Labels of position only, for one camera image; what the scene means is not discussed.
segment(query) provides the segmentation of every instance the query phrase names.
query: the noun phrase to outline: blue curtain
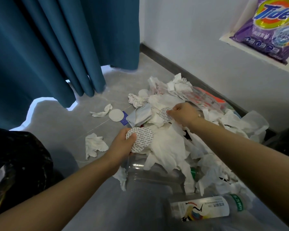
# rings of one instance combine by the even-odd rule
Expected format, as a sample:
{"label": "blue curtain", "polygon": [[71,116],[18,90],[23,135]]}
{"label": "blue curtain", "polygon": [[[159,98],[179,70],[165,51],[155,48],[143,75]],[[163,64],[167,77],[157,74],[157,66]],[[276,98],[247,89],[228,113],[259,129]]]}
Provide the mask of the blue curtain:
{"label": "blue curtain", "polygon": [[139,0],[0,0],[0,128],[26,119],[31,102],[105,88],[101,66],[137,69]]}

